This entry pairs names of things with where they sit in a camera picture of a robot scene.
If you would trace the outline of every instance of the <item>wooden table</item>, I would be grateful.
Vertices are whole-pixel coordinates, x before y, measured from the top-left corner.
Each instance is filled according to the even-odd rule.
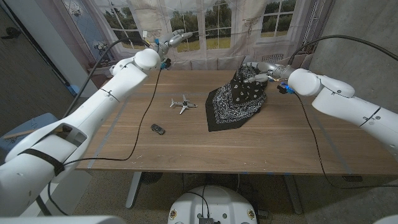
[[[261,112],[239,129],[208,132],[205,101],[208,93],[229,82],[234,71],[165,71],[160,73],[153,102],[139,132],[137,146],[126,161],[91,160],[79,169],[133,170],[126,207],[131,208],[142,171],[285,174],[296,213],[302,208],[291,175],[323,174],[312,132],[295,95],[282,95],[269,83]],[[121,103],[99,129],[85,157],[127,158],[136,143],[158,73],[126,102]],[[182,94],[198,105],[179,114],[171,98]],[[396,175],[398,163],[372,136],[353,124],[318,112],[313,98],[302,97],[318,139],[325,172],[331,175]],[[158,135],[150,128],[166,130]]]

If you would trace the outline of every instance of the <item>blue connector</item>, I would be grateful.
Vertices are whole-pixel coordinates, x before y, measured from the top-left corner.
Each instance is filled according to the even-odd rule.
[[[294,90],[291,87],[289,87],[288,84],[282,82],[280,85],[282,85],[286,89],[287,93],[290,93],[290,94],[294,93]]]
[[[166,65],[166,63],[162,63],[161,65],[160,65],[160,69],[166,69],[167,68],[167,65]]]

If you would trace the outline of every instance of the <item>black cable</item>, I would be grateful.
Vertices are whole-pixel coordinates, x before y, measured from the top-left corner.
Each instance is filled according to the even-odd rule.
[[[395,54],[393,54],[392,52],[386,50],[385,48],[382,48],[382,47],[378,46],[377,44],[371,43],[371,42],[369,42],[369,41],[366,41],[366,40],[363,40],[363,39],[359,39],[359,38],[356,38],[356,37],[350,37],[350,36],[347,36],[347,35],[328,35],[328,36],[324,36],[324,37],[320,37],[320,38],[318,38],[318,39],[315,39],[315,40],[313,40],[313,41],[311,41],[311,42],[309,42],[309,43],[307,43],[307,44],[304,44],[303,46],[299,47],[299,48],[292,54],[292,56],[290,57],[290,60],[289,60],[289,62],[288,62],[287,64],[288,64],[288,65],[292,65],[293,60],[294,60],[294,57],[295,57],[295,56],[297,55],[297,53],[298,53],[299,51],[301,51],[303,48],[305,48],[305,47],[307,47],[307,46],[309,46],[309,45],[311,45],[311,44],[313,44],[313,43],[316,43],[316,42],[318,42],[318,41],[320,41],[320,40],[332,39],[332,38],[348,39],[348,40],[353,40],[353,41],[356,41],[356,42],[360,42],[360,43],[362,43],[362,44],[366,44],[366,45],[368,45],[368,46],[370,46],[370,47],[373,47],[373,48],[375,48],[375,49],[380,50],[381,52],[385,53],[386,55],[388,55],[388,56],[392,57],[393,59],[395,59],[396,61],[398,61],[398,56],[397,56],[397,55],[395,55]]]
[[[181,173],[181,174],[182,174],[182,193],[184,193],[184,191],[185,191],[184,173]]]
[[[320,152],[319,152],[319,146],[318,146],[317,137],[316,137],[316,135],[315,135],[315,132],[314,132],[313,129],[312,129],[310,120],[308,119],[308,116],[307,116],[307,112],[305,112],[305,108],[304,108],[303,101],[300,99],[300,97],[298,96],[297,93],[294,93],[294,94],[297,96],[298,100],[300,101],[301,107],[303,108],[303,111],[304,111],[305,119],[307,119],[307,123],[308,123],[308,125],[310,126],[311,132],[312,132],[312,134],[313,134],[313,138],[314,138],[314,140],[315,140],[315,145],[317,146],[318,157],[319,157],[319,163],[321,164],[321,168],[322,168],[323,175],[325,176],[326,180],[329,182],[329,184],[330,184],[331,186],[336,187],[336,188],[338,188],[338,189],[345,189],[345,190],[347,190],[347,189],[365,189],[365,188],[375,188],[375,187],[398,187],[398,185],[396,185],[396,184],[367,185],[367,186],[357,186],[357,187],[340,187],[340,186],[337,186],[337,185],[333,184],[333,183],[329,180],[328,176],[327,176],[326,173],[325,173],[325,169],[323,168],[323,163],[322,163],[321,154],[320,154]]]
[[[129,155],[127,158],[125,158],[125,159],[113,159],[113,158],[105,158],[105,157],[82,158],[82,159],[76,159],[76,160],[74,160],[74,161],[66,162],[66,163],[64,163],[63,165],[66,166],[66,165],[69,165],[69,164],[74,163],[74,162],[80,162],[80,161],[92,160],[92,159],[95,159],[95,160],[108,160],[108,161],[126,161],[126,160],[130,159],[130,157],[132,156],[132,153],[134,152],[134,150],[136,149],[136,146],[137,146],[138,137],[139,137],[139,131],[140,131],[140,129],[141,129],[142,121],[144,120],[145,114],[148,112],[149,107],[150,107],[150,105],[152,104],[152,101],[154,100],[155,93],[156,93],[156,88],[157,88],[157,84],[158,84],[158,82],[159,82],[160,72],[161,72],[161,70],[159,71],[158,76],[157,76],[154,94],[152,95],[152,98],[150,99],[149,105],[148,105],[147,109],[145,110],[144,115],[142,115],[141,121],[140,121],[140,123],[139,123],[139,126],[138,126],[138,133],[137,133],[137,138],[136,138],[136,143],[134,143],[134,147],[132,148],[132,151],[131,151],[130,155]]]
[[[82,159],[76,159],[76,160],[74,160],[74,161],[66,162],[66,163],[64,163],[63,165],[66,166],[66,165],[71,164],[71,163],[74,163],[74,162],[80,162],[80,161],[92,160],[92,159],[96,159],[96,160],[108,160],[108,161],[126,161],[126,160],[130,159],[130,157],[132,156],[132,153],[134,152],[134,150],[136,149],[136,146],[137,146],[138,137],[139,137],[139,131],[140,131],[140,129],[141,129],[142,121],[144,120],[145,114],[148,112],[148,109],[149,109],[150,105],[152,104],[152,101],[154,100],[155,93],[156,93],[156,88],[157,88],[157,84],[158,84],[158,82],[159,82],[160,72],[161,72],[161,70],[159,71],[159,73],[158,73],[158,75],[157,75],[154,94],[152,95],[152,98],[150,99],[149,105],[148,105],[147,109],[145,110],[144,115],[142,115],[141,121],[140,121],[140,123],[139,123],[139,126],[138,126],[138,133],[137,133],[137,138],[136,138],[136,143],[134,143],[134,147],[133,147],[133,149],[132,149],[132,151],[131,151],[129,157],[127,157],[127,158],[125,158],[125,159],[113,159],[113,158],[103,158],[103,157],[100,157],[100,158],[94,158],[94,157],[93,157],[93,158],[82,158]],[[47,191],[47,192],[48,192],[50,201],[55,205],[55,207],[56,207],[62,214],[67,215],[67,214],[66,214],[65,212],[63,212],[63,211],[61,210],[61,208],[54,202],[54,200],[52,200],[51,195],[50,195],[50,183],[49,183],[48,191]]]
[[[106,49],[106,51],[105,51],[104,54],[101,56],[101,58],[95,63],[95,65],[94,65],[93,69],[91,70],[90,74],[87,76],[87,79],[86,79],[85,83],[83,84],[81,90],[79,91],[79,93],[77,94],[77,96],[76,96],[75,99],[73,100],[72,104],[69,106],[67,112],[65,113],[65,115],[63,115],[63,117],[68,116],[70,110],[73,108],[73,106],[75,105],[77,99],[79,99],[81,93],[82,93],[83,90],[86,88],[87,83],[88,83],[88,80],[90,80],[90,77],[93,75],[94,71],[96,70],[98,64],[100,63],[100,61],[102,60],[102,58],[104,57],[104,55],[106,55],[106,54],[108,53],[108,51],[109,51],[113,46],[115,46],[117,43],[120,43],[120,42],[125,41],[125,40],[137,40],[137,39],[132,39],[132,37],[122,38],[122,39],[120,39],[120,40],[117,40],[117,41],[113,42],[113,43],[108,47],[108,49]],[[144,40],[142,40],[142,39],[140,39],[140,40],[141,40],[147,47],[149,46],[149,44],[148,44],[146,41],[144,41]],[[140,129],[141,129],[142,121],[144,120],[145,114],[148,112],[149,107],[151,106],[152,101],[154,100],[155,93],[156,93],[156,88],[157,88],[157,84],[158,84],[158,82],[159,82],[160,72],[161,72],[161,70],[159,70],[159,73],[158,73],[158,75],[157,75],[154,94],[152,95],[152,98],[150,99],[149,105],[148,105],[147,109],[145,110],[144,115],[142,115],[141,122],[139,123],[139,126],[138,126],[138,133],[137,133],[137,138],[136,138],[136,143],[134,144],[134,147],[133,147],[133,149],[132,149],[130,155],[129,155],[127,158],[125,158],[125,159],[113,159],[113,158],[82,158],[82,159],[76,159],[76,160],[74,160],[74,161],[66,162],[66,163],[64,163],[63,165],[66,166],[66,165],[71,164],[71,163],[74,163],[74,162],[85,161],[85,160],[92,160],[92,159],[97,159],[97,160],[109,160],[109,161],[126,161],[126,160],[130,159],[130,157],[132,156],[132,153],[134,152],[134,150],[136,149],[136,146],[137,146],[138,137],[139,137],[139,131],[140,131]],[[48,193],[48,195],[49,195],[50,201],[55,205],[55,207],[56,207],[62,214],[68,215],[68,214],[66,214],[64,211],[62,211],[62,209],[57,205],[57,203],[55,203],[55,201],[51,198],[51,194],[50,194],[50,183],[49,183],[49,185],[48,185],[48,187],[47,187],[47,193]]]
[[[68,214],[66,214],[66,212],[64,212],[58,205],[57,203],[54,202],[54,200],[51,197],[51,193],[50,193],[50,186],[51,186],[51,181],[49,182],[49,184],[47,185],[47,194],[49,195],[49,199],[50,201],[54,204],[54,206],[58,209],[58,211],[60,211],[62,214],[69,216]]]
[[[207,174],[205,174],[205,184],[203,186],[203,191],[201,192],[201,196],[202,196],[202,200],[201,200],[201,216],[202,216],[202,218],[203,218],[203,199],[205,199],[204,196],[205,196],[206,183],[207,183]]]
[[[47,206],[45,206],[43,199],[40,195],[37,196],[36,202],[39,205],[39,208],[41,209],[41,211],[43,212],[43,214],[45,216],[51,216],[51,212],[50,212],[49,208],[47,208]]]
[[[209,217],[210,217],[209,205],[207,204],[206,199],[205,199],[203,196],[201,196],[200,194],[196,194],[195,192],[187,192],[187,193],[197,195],[197,196],[201,197],[202,201],[204,200],[204,201],[206,202],[206,206],[207,206],[207,218],[209,218]]]
[[[108,52],[111,50],[111,48],[112,48],[113,46],[115,46],[116,44],[118,44],[118,43],[120,43],[120,42],[126,41],[126,40],[139,41],[139,42],[144,43],[145,46],[150,47],[150,45],[149,45],[146,41],[144,41],[144,40],[142,40],[142,39],[137,39],[136,37],[125,37],[125,38],[122,38],[122,39],[119,39],[119,40],[113,42],[113,43],[105,50],[104,54],[99,58],[99,60],[97,60],[97,62],[95,63],[94,67],[91,69],[90,74],[88,74],[88,76],[87,76],[87,78],[86,78],[86,80],[85,80],[83,86],[80,88],[80,91],[77,93],[77,96],[75,97],[75,99],[73,99],[72,103],[70,104],[69,108],[67,109],[67,112],[65,112],[65,114],[63,115],[62,118],[64,118],[64,117],[66,117],[66,116],[69,115],[69,113],[71,112],[72,108],[73,108],[74,105],[76,104],[77,100],[80,98],[81,94],[83,93],[83,90],[86,88],[86,86],[87,86],[89,80],[90,80],[91,77],[93,76],[95,70],[97,69],[98,65],[101,63],[101,61],[102,61],[102,59],[105,57],[105,55],[108,54]]]

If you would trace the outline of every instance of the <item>black strap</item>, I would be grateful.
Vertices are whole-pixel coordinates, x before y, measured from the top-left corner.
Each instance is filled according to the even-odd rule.
[[[51,212],[50,212],[49,208],[47,208],[47,206],[45,206],[45,203],[43,202],[43,199],[40,195],[37,196],[36,202],[39,205],[39,208],[43,212],[44,216],[51,216]]]
[[[40,152],[36,149],[26,149],[25,151],[19,153],[18,155],[21,154],[29,154],[35,157],[39,157],[45,161],[47,161],[48,163],[50,163],[51,165],[54,166],[54,172],[55,172],[55,176],[58,176],[59,173],[61,173],[62,171],[65,170],[65,167],[63,166],[63,164],[58,161],[56,158],[44,153],[44,152]]]

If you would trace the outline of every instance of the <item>electrical wire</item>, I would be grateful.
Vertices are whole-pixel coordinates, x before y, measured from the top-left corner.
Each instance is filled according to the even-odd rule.
[[[51,192],[50,192],[50,187],[51,187],[51,181],[49,182],[49,184],[47,185],[47,194],[49,195],[49,199],[50,201],[54,204],[54,206],[58,209],[58,211],[60,211],[60,213],[69,216],[66,212],[64,212],[58,205],[57,203],[54,202],[54,200],[51,197]]]
[[[75,105],[77,99],[79,99],[81,93],[83,92],[83,90],[84,90],[84,89],[86,88],[86,86],[87,86],[88,80],[90,80],[90,77],[93,75],[94,71],[97,69],[97,66],[99,65],[99,63],[100,63],[100,61],[102,60],[103,56],[106,55],[106,54],[108,53],[108,51],[109,51],[113,46],[115,46],[117,43],[120,43],[120,42],[125,41],[125,40],[137,40],[137,39],[133,39],[132,37],[122,38],[122,39],[120,39],[120,40],[117,40],[117,41],[113,42],[113,43],[108,47],[108,49],[106,49],[106,51],[105,51],[104,54],[101,56],[101,58],[95,63],[93,69],[91,70],[90,74],[87,76],[87,79],[86,79],[85,83],[83,84],[81,90],[79,91],[79,94],[75,97],[75,99],[73,100],[72,104],[69,106],[69,108],[68,108],[67,112],[65,113],[64,117],[68,116],[70,110],[71,110],[71,109],[73,108],[73,106]],[[144,40],[142,40],[142,39],[141,39],[141,41],[148,47],[148,43],[146,43],[146,42],[145,42]],[[150,99],[149,105],[148,105],[147,109],[145,110],[144,114],[142,115],[141,121],[140,121],[140,123],[139,123],[138,132],[137,132],[137,138],[136,138],[136,143],[134,144],[134,147],[133,147],[133,149],[132,149],[130,155],[129,155],[127,158],[125,158],[125,159],[113,159],[113,158],[105,158],[105,157],[99,157],[99,158],[98,158],[98,157],[82,158],[82,159],[76,159],[76,160],[74,160],[74,161],[66,162],[66,163],[64,163],[63,165],[66,166],[66,165],[72,164],[72,163],[74,163],[74,162],[80,162],[80,161],[92,160],[92,159],[95,159],[95,160],[108,160],[108,161],[126,161],[126,160],[130,159],[130,157],[132,156],[132,153],[134,152],[134,150],[136,149],[136,146],[137,146],[138,137],[139,137],[139,131],[140,131],[140,129],[141,129],[142,121],[144,120],[144,117],[145,117],[146,113],[148,112],[149,107],[150,107],[151,104],[152,104],[152,101],[154,100],[155,93],[156,93],[156,89],[157,89],[157,84],[158,84],[158,82],[159,82],[159,77],[160,77],[160,72],[161,72],[161,71],[162,71],[162,70],[159,70],[159,73],[157,74],[157,79],[156,79],[154,94],[152,95],[152,98]],[[56,207],[62,214],[68,215],[68,214],[66,214],[66,213],[57,205],[57,203],[55,203],[55,201],[52,199],[51,193],[50,193],[50,183],[49,183],[49,185],[48,185],[48,187],[47,187],[47,194],[49,195],[50,201],[55,205],[55,207]]]
[[[157,76],[154,94],[152,95],[152,98],[150,99],[149,105],[148,105],[147,109],[145,110],[144,115],[142,115],[141,121],[139,123],[136,143],[134,143],[134,147],[132,148],[132,151],[131,151],[130,155],[127,158],[125,158],[125,159],[114,159],[114,158],[105,158],[105,157],[82,158],[82,159],[76,159],[74,161],[66,162],[63,165],[66,166],[66,165],[69,165],[69,164],[74,163],[74,162],[80,162],[80,161],[92,160],[92,159],[94,159],[94,160],[108,160],[108,161],[126,161],[126,160],[130,159],[130,157],[132,156],[132,153],[134,152],[134,150],[136,149],[136,146],[137,146],[138,137],[139,137],[139,131],[141,130],[142,121],[144,120],[145,114],[148,112],[149,107],[152,104],[152,101],[154,100],[156,89],[157,89],[157,84],[159,82],[160,72],[161,71],[159,71],[158,76]]]
[[[301,107],[303,108],[303,111],[304,111],[305,119],[307,119],[307,123],[308,123],[308,125],[310,126],[310,129],[311,129],[313,138],[314,138],[314,140],[315,140],[315,145],[317,146],[318,157],[319,157],[319,163],[321,164],[323,176],[325,176],[326,180],[329,182],[329,184],[330,184],[331,186],[336,187],[336,188],[338,188],[338,189],[344,189],[344,190],[348,190],[348,189],[366,189],[366,188],[375,188],[375,187],[398,187],[398,185],[396,185],[396,184],[365,185],[365,186],[357,186],[357,187],[340,187],[340,186],[337,186],[337,185],[333,184],[333,183],[329,180],[328,176],[326,175],[325,168],[323,167],[322,158],[321,158],[321,154],[320,154],[319,146],[318,146],[317,136],[315,135],[315,132],[313,131],[313,128],[312,128],[311,123],[310,123],[310,120],[308,119],[307,112],[305,111],[303,101],[301,100],[301,98],[298,96],[297,93],[294,93],[294,94],[297,96],[298,100],[300,101]]]
[[[185,191],[184,173],[181,173],[181,174],[182,174],[182,193],[184,193],[184,191]]]
[[[126,41],[126,40],[130,40],[130,41],[132,41],[132,42],[134,42],[134,41],[139,41],[139,42],[143,43],[145,46],[150,47],[150,45],[149,45],[146,41],[144,41],[144,40],[142,40],[142,39],[137,39],[136,37],[125,37],[125,38],[122,38],[122,39],[119,39],[119,40],[113,42],[113,43],[105,50],[105,52],[102,54],[102,56],[99,58],[99,60],[97,60],[97,62],[95,63],[93,69],[91,69],[91,72],[88,74],[88,76],[87,76],[85,82],[83,83],[83,86],[80,88],[80,91],[77,93],[77,96],[75,97],[75,99],[73,99],[72,103],[70,104],[69,108],[67,109],[67,111],[65,112],[65,114],[63,115],[62,118],[65,118],[66,116],[69,115],[69,113],[70,113],[71,110],[73,109],[73,107],[74,107],[74,105],[76,104],[77,100],[80,98],[81,94],[83,93],[83,90],[86,88],[86,86],[87,86],[89,80],[90,80],[91,77],[93,76],[95,70],[97,69],[98,65],[101,63],[101,61],[102,61],[102,59],[105,57],[105,55],[108,54],[108,52],[111,50],[111,48],[112,48],[113,46],[115,46],[116,44],[118,44],[118,43],[120,43],[120,42]]]
[[[131,151],[130,155],[129,155],[127,158],[125,158],[125,159],[113,159],[113,158],[105,158],[105,157],[99,157],[99,158],[98,158],[98,157],[97,157],[97,158],[95,158],[95,157],[92,157],[92,158],[82,158],[82,159],[76,159],[76,160],[74,160],[74,161],[66,162],[66,163],[64,163],[63,165],[66,166],[66,165],[69,165],[69,164],[74,163],[74,162],[80,162],[80,161],[92,160],[92,159],[95,159],[95,160],[108,160],[108,161],[126,161],[126,160],[130,159],[130,157],[132,156],[132,153],[134,152],[134,150],[136,149],[136,146],[137,146],[138,137],[139,137],[139,131],[140,131],[140,129],[141,129],[142,121],[144,120],[145,114],[148,112],[148,109],[149,109],[150,105],[152,104],[152,101],[154,100],[155,93],[156,93],[156,89],[157,89],[157,84],[158,84],[158,82],[159,82],[160,72],[161,72],[161,70],[159,71],[158,76],[157,76],[157,79],[156,79],[154,94],[152,95],[152,98],[150,99],[149,105],[148,105],[147,109],[145,110],[144,115],[142,115],[141,121],[140,121],[140,123],[139,123],[138,132],[137,132],[137,138],[136,138],[136,143],[134,143],[134,147],[132,148],[132,151]],[[48,193],[48,195],[49,195],[50,201],[55,205],[55,207],[56,207],[62,214],[67,215],[65,212],[63,212],[63,211],[61,210],[61,208],[60,208],[60,207],[54,202],[54,200],[51,198],[51,194],[50,194],[50,183],[49,183],[49,186],[48,186],[48,191],[47,191],[47,193]]]
[[[201,197],[202,197],[202,200],[201,200],[201,216],[202,216],[202,218],[203,218],[203,200],[205,199],[205,188],[206,188],[206,179],[205,179],[205,185],[203,186],[203,191],[202,191],[202,193],[201,193]],[[209,218],[209,207],[207,206],[207,218]]]
[[[187,192],[187,193],[197,195],[197,196],[201,197],[202,201],[204,200],[204,201],[206,202],[206,206],[207,206],[207,218],[209,218],[209,217],[210,217],[209,205],[207,204],[207,201],[206,201],[206,199],[204,198],[204,196],[201,196],[200,194],[197,194],[197,193],[195,193],[195,192]],[[202,218],[204,217],[204,216],[203,216],[203,207],[202,207],[201,216],[202,216]]]
[[[241,183],[241,176],[238,174],[238,186],[236,186],[236,192],[239,190],[239,184]]]
[[[347,35],[328,35],[328,36],[324,36],[324,37],[320,37],[320,38],[318,38],[318,39],[315,39],[315,40],[313,40],[313,41],[311,41],[311,42],[309,42],[309,43],[307,43],[307,44],[304,44],[303,46],[299,47],[299,48],[292,54],[292,56],[290,57],[289,62],[288,62],[287,64],[288,64],[288,65],[292,65],[292,64],[293,64],[294,57],[298,54],[299,51],[301,51],[301,50],[304,49],[305,47],[307,47],[307,46],[309,46],[309,45],[311,45],[311,44],[314,44],[314,43],[316,43],[316,42],[318,42],[318,41],[320,41],[320,40],[332,39],[332,38],[348,39],[348,40],[353,40],[353,41],[355,41],[355,42],[359,42],[359,43],[362,43],[362,44],[366,44],[366,45],[368,45],[368,46],[370,46],[370,47],[373,47],[373,48],[375,48],[375,49],[380,50],[381,52],[385,53],[386,55],[392,57],[394,60],[398,61],[398,56],[397,56],[397,55],[393,54],[392,52],[388,51],[387,49],[385,49],[385,48],[383,48],[383,47],[380,47],[380,46],[378,46],[377,44],[374,44],[374,43],[372,43],[372,42],[369,42],[369,41],[366,41],[366,40],[363,40],[363,39],[359,39],[359,38],[356,38],[356,37],[350,37],[350,36],[347,36]]]

